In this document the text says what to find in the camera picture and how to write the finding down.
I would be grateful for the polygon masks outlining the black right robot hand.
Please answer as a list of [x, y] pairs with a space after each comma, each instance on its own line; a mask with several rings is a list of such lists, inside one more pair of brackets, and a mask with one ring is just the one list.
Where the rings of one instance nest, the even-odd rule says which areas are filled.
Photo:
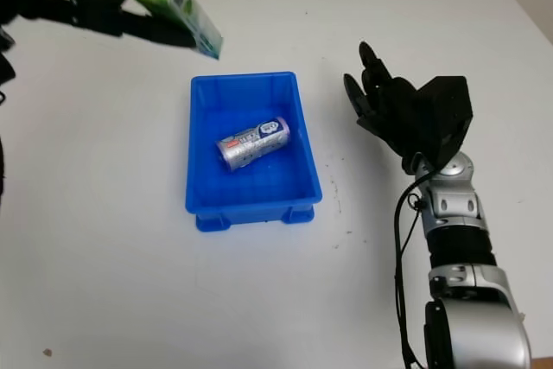
[[349, 73], [343, 76], [357, 123], [387, 143], [401, 157], [404, 172], [414, 175], [422, 160], [416, 89], [406, 79], [392, 76], [366, 41], [359, 44], [359, 57], [364, 67], [361, 81]]

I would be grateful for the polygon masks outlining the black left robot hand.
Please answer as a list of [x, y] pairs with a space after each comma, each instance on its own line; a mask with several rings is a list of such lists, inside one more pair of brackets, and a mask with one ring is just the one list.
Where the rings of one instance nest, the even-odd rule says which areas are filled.
[[189, 29], [155, 12], [139, 16], [122, 9], [125, 0], [1, 0], [1, 24], [16, 17], [44, 19], [104, 35], [132, 35], [169, 46], [192, 48]]

